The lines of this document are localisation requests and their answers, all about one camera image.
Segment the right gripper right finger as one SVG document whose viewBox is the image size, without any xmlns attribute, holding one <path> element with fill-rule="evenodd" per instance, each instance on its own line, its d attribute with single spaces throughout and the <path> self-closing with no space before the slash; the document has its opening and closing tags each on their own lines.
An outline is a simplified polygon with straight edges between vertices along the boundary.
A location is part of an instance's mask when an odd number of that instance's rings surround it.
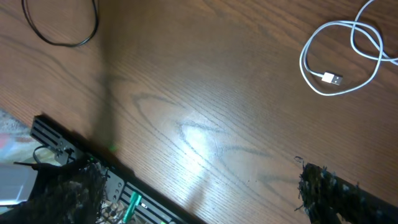
<svg viewBox="0 0 398 224">
<path fill-rule="evenodd" d="M 326 167 L 305 164 L 298 184 L 299 206 L 311 223 L 397 224 L 397 207 L 353 185 Z"/>
</svg>

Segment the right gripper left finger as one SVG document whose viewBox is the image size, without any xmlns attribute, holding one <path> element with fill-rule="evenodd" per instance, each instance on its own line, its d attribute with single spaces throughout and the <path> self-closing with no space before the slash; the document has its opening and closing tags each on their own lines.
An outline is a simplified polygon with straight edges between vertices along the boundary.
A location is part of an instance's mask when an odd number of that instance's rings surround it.
<svg viewBox="0 0 398 224">
<path fill-rule="evenodd" d="M 21 164 L 38 172 L 26 202 L 12 205 L 1 223 L 96 223 L 101 216 L 106 176 L 99 163 L 79 159 L 64 166 Z"/>
</svg>

